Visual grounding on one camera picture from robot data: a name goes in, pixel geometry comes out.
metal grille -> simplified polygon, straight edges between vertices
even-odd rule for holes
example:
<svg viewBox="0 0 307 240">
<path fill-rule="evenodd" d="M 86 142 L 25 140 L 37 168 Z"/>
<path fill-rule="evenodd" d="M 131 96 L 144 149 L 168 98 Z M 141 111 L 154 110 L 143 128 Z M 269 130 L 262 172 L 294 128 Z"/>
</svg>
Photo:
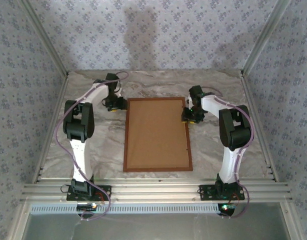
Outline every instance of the metal grille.
<svg viewBox="0 0 307 240">
<path fill-rule="evenodd" d="M 75 214 L 76 203 L 34 204 L 31 214 Z M 95 213 L 103 213 L 107 205 L 98 206 Z M 174 204 L 117 204 L 110 207 L 108 214 L 215 214 L 219 213 L 216 203 Z"/>
</svg>

wire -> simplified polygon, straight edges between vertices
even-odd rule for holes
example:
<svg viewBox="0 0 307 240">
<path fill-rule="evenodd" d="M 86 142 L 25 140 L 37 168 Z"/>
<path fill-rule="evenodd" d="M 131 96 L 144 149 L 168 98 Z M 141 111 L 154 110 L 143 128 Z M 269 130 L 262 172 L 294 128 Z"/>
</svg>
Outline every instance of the wire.
<svg viewBox="0 0 307 240">
<path fill-rule="evenodd" d="M 104 199 L 104 196 L 101 194 L 101 192 L 96 192 L 95 194 L 99 195 L 99 197 L 101 198 L 101 203 L 105 204 L 105 199 Z"/>
<path fill-rule="evenodd" d="M 79 100 L 77 100 L 65 113 L 64 115 L 60 118 L 60 120 L 58 121 L 56 127 L 55 127 L 55 130 L 54 130 L 54 139 L 57 143 L 57 145 L 63 149 L 71 158 L 72 162 L 73 162 L 73 165 L 77 168 L 78 172 L 80 173 L 80 175 L 84 178 L 84 180 L 90 184 L 91 186 L 93 186 L 94 188 L 98 189 L 99 191 L 101 191 L 107 198 L 108 198 L 108 206 L 107 208 L 105 209 L 105 211 L 100 214 L 99 216 L 95 216 L 95 217 L 90 217 L 90 218 L 83 218 L 83 215 L 81 215 L 81 218 L 80 220 L 82 221 L 92 221 L 92 220 L 96 220 L 96 219 L 100 219 L 102 216 L 106 215 L 109 210 L 110 210 L 110 206 L 111 206 L 111 198 L 110 196 L 107 194 L 107 192 L 105 190 L 103 190 L 101 187 L 97 186 L 96 184 L 94 184 L 93 182 L 91 182 L 87 177 L 86 175 L 84 174 L 84 172 L 81 170 L 81 168 L 79 167 L 76 159 L 75 159 L 75 156 L 73 154 L 71 154 L 71 152 L 66 149 L 60 142 L 59 142 L 59 139 L 58 139 L 58 136 L 57 136 L 57 133 L 59 131 L 59 128 L 60 126 L 62 125 L 65 117 L 70 113 L 71 110 L 73 110 L 79 103 L 81 103 L 83 100 L 85 100 L 91 93 L 93 93 L 97 88 L 99 88 L 100 86 L 102 85 L 105 85 L 107 83 L 115 83 L 115 82 L 118 82 L 118 81 L 122 81 L 122 80 L 125 80 L 129 77 L 129 73 L 126 72 L 126 71 L 119 71 L 116 73 L 116 75 L 118 74 L 121 74 L 121 73 L 124 73 L 126 74 L 126 76 L 124 76 L 123 78 L 121 79 L 117 79 L 117 80 L 110 80 L 110 81 L 104 81 L 104 82 L 101 82 L 99 83 L 96 87 L 90 89 L 85 95 L 83 95 Z"/>
<path fill-rule="evenodd" d="M 202 86 L 201 88 L 202 88 L 202 89 L 212 89 L 212 90 L 218 92 L 219 95 L 220 95 L 220 97 L 223 97 L 223 96 L 224 96 L 223 93 L 222 93 L 220 90 L 218 90 L 217 88 L 214 88 L 214 87 L 212 87 L 212 86 Z"/>
<path fill-rule="evenodd" d="M 64 185 L 62 185 L 62 186 L 60 187 L 60 191 L 61 191 L 62 193 L 64 193 L 64 194 L 66 194 L 66 193 L 68 193 L 68 191 L 63 191 L 63 187 L 64 187 L 64 186 L 70 187 L 70 185 L 69 185 L 69 184 L 64 184 Z"/>
<path fill-rule="evenodd" d="M 105 107 L 106 105 L 104 104 L 104 100 L 105 100 L 106 98 L 104 98 L 103 100 L 101 100 L 101 104 Z"/>
<path fill-rule="evenodd" d="M 238 203 L 235 205 L 237 207 L 239 202 L 240 202 L 240 199 L 239 199 L 239 197 L 238 197 L 238 195 L 236 193 L 233 193 L 231 195 L 231 198 L 230 198 L 230 200 L 229 200 L 229 202 L 227 204 L 230 204 L 232 202 L 232 200 L 234 200 L 233 197 L 236 197 L 238 199 Z"/>
<path fill-rule="evenodd" d="M 247 190 L 247 188 L 246 188 L 244 185 L 242 185 L 242 184 L 240 183 L 240 181 L 239 181 L 239 179 L 238 179 L 238 177 L 237 177 L 237 169 L 238 169 L 238 164 L 239 164 L 239 162 L 240 162 L 240 160 L 241 160 L 241 153 L 242 153 L 242 151 L 243 151 L 244 149 L 246 149 L 246 148 L 252 143 L 252 141 L 254 140 L 254 136 L 255 136 L 255 127 L 254 127 L 254 124 L 253 124 L 251 118 L 250 118 L 250 117 L 248 116 L 248 114 L 247 114 L 244 110 L 242 110 L 240 107 L 238 107 L 238 106 L 236 106 L 236 105 L 233 105 L 233 104 L 230 104 L 229 102 L 226 102 L 226 101 L 220 99 L 220 98 L 217 97 L 217 96 L 214 96 L 214 100 L 215 100 L 216 102 L 222 104 L 222 105 L 225 105 L 225 106 L 228 106 L 228 107 L 231 107 L 231 108 L 234 108 L 234 109 L 238 110 L 240 113 L 242 113 L 242 115 L 248 120 L 248 122 L 249 122 L 249 124 L 250 124 L 250 131 L 251 131 L 251 133 L 250 133 L 250 135 L 251 135 L 251 136 L 250 136 L 250 139 L 249 139 L 249 141 L 248 141 L 243 147 L 241 147 L 241 148 L 239 149 L 239 151 L 238 151 L 238 156 L 237 156 L 237 158 L 236 158 L 236 160 L 235 160 L 235 164 L 234 164 L 234 179 L 235 179 L 236 183 L 237 183 L 240 187 L 242 187 L 242 189 L 246 192 L 246 194 L 247 194 L 247 205 L 243 208 L 243 210 L 242 210 L 240 213 L 238 213 L 238 214 L 235 215 L 235 216 L 230 217 L 230 218 L 232 218 L 232 219 L 235 219 L 235 218 L 238 218 L 238 217 L 242 216 L 242 215 L 247 211 L 247 209 L 249 208 L 249 204 L 250 204 L 250 194 L 249 194 L 249 191 Z"/>
</svg>

blue patterned wall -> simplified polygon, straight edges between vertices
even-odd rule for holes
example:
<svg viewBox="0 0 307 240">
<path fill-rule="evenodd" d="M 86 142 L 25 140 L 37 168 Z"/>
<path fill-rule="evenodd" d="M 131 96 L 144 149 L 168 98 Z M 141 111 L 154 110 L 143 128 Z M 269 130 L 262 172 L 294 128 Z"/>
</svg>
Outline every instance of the blue patterned wall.
<svg viewBox="0 0 307 240">
<path fill-rule="evenodd" d="M 16 0 L 0 0 L 0 240 L 33 178 L 63 77 Z"/>
<path fill-rule="evenodd" d="M 241 69 L 277 0 L 30 0 L 68 70 Z"/>
<path fill-rule="evenodd" d="M 307 0 L 293 0 L 247 77 L 307 236 Z"/>
</svg>

wooden board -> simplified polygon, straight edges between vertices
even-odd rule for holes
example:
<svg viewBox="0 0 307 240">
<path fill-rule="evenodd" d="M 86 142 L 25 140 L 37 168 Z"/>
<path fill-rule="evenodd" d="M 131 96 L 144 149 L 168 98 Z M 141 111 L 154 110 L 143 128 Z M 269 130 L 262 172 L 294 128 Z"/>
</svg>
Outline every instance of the wooden board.
<svg viewBox="0 0 307 240">
<path fill-rule="evenodd" d="M 124 172 L 192 171 L 184 97 L 130 98 L 125 123 Z"/>
</svg>

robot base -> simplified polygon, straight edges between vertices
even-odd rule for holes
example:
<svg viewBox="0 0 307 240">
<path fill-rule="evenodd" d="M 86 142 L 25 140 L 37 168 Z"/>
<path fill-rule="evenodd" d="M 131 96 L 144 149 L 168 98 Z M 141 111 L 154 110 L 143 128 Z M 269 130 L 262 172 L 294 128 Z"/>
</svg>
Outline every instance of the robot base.
<svg viewBox="0 0 307 240">
<path fill-rule="evenodd" d="M 107 192 L 109 196 L 112 194 L 112 187 L 109 185 L 99 185 L 101 189 Z M 108 197 L 100 190 L 96 189 L 94 190 L 94 194 L 92 196 L 84 195 L 84 194 L 78 194 L 75 193 L 73 188 L 69 186 L 68 193 L 67 193 L 67 201 L 86 201 L 86 202 L 101 202 L 101 201 L 108 201 Z"/>
<path fill-rule="evenodd" d="M 243 188 L 236 182 L 223 183 L 219 174 L 217 174 L 217 180 L 214 185 L 200 185 L 198 193 L 201 201 L 245 200 Z"/>
<path fill-rule="evenodd" d="M 90 182 L 94 183 L 94 176 L 92 175 Z M 112 187 L 109 185 L 99 185 L 101 189 L 106 191 L 106 193 L 111 196 Z M 67 201 L 87 201 L 87 202 L 99 202 L 108 201 L 108 197 L 99 189 L 93 187 L 86 181 L 76 181 L 71 180 L 71 185 L 69 185 L 67 192 Z"/>
</svg>

